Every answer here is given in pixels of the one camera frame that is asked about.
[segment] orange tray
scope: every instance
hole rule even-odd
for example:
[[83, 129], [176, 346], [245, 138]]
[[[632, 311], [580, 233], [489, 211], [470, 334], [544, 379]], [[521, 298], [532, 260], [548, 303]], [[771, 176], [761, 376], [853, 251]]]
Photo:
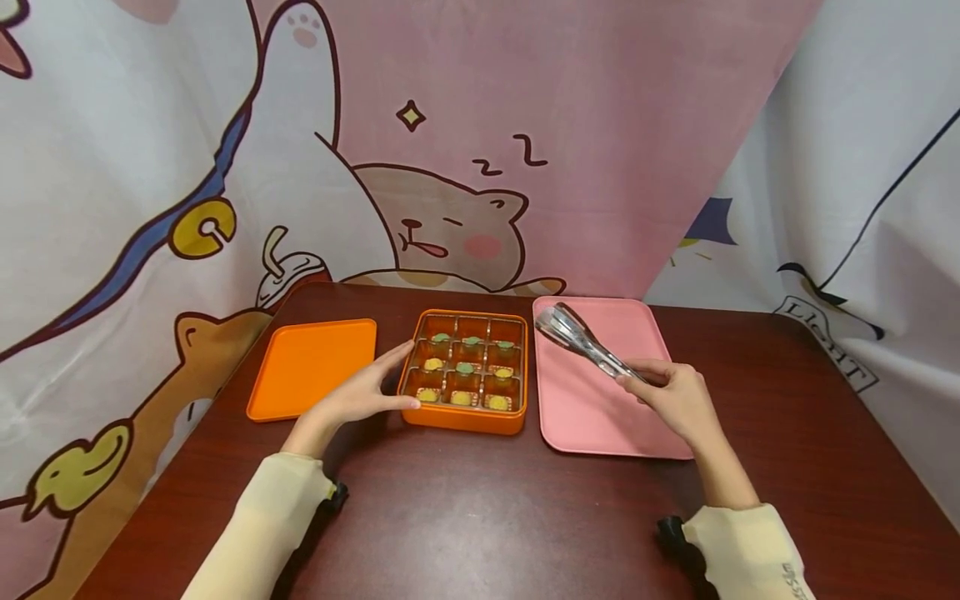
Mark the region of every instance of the orange tray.
[[420, 399], [408, 423], [514, 435], [527, 413], [527, 322], [515, 315], [428, 310], [398, 394]]
[[369, 365], [375, 347], [371, 319], [279, 328], [260, 365], [247, 417], [258, 422], [299, 417]]

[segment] beige sleeve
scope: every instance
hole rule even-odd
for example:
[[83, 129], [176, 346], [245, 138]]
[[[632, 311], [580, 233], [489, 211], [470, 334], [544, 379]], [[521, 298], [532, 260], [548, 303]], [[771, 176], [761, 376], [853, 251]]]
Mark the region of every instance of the beige sleeve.
[[182, 598], [270, 598], [317, 507], [335, 491], [320, 461], [286, 453], [265, 458]]
[[684, 524], [686, 540], [707, 564], [707, 581], [723, 600], [814, 600], [804, 561], [777, 510], [704, 507]]

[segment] wooden table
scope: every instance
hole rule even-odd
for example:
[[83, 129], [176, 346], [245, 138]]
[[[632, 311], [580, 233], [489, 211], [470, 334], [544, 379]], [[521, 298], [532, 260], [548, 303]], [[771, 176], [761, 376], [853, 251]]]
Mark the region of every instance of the wooden table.
[[[371, 317], [379, 354], [412, 335], [427, 308], [532, 320], [529, 299], [303, 287], [78, 597], [180, 597], [260, 460], [290, 430], [290, 422], [244, 415], [274, 329]], [[674, 359], [706, 377], [820, 600], [960, 597], [960, 538], [801, 325], [774, 315], [654, 312]], [[531, 380], [526, 427], [512, 438], [406, 426], [399, 415], [343, 429], [326, 460], [351, 496], [338, 516], [318, 516], [277, 597], [692, 598], [652, 534], [657, 519], [701, 505], [694, 465], [562, 455], [543, 442], [539, 418]]]

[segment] human hand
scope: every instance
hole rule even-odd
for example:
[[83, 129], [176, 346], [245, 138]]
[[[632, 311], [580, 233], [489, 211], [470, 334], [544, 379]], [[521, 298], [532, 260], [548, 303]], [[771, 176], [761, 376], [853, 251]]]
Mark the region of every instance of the human hand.
[[413, 346], [413, 341], [408, 341], [387, 351], [314, 404], [297, 419], [281, 451], [320, 458], [344, 423], [384, 411], [420, 408], [420, 401], [412, 396], [386, 396], [380, 392], [384, 377], [403, 362]]
[[616, 382], [654, 409], [663, 422], [690, 446], [723, 439], [723, 429], [713, 410], [707, 383], [696, 369], [652, 358], [624, 362], [650, 383], [623, 375], [617, 377]]

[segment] cartoon backdrop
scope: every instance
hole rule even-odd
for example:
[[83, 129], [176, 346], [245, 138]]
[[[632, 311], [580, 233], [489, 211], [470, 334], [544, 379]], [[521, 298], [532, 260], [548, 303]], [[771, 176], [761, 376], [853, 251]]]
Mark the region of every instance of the cartoon backdrop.
[[296, 285], [640, 297], [737, 239], [819, 4], [0, 0], [0, 596], [76, 590]]
[[960, 528], [960, 37], [915, 9], [825, 3], [645, 299], [806, 325]]

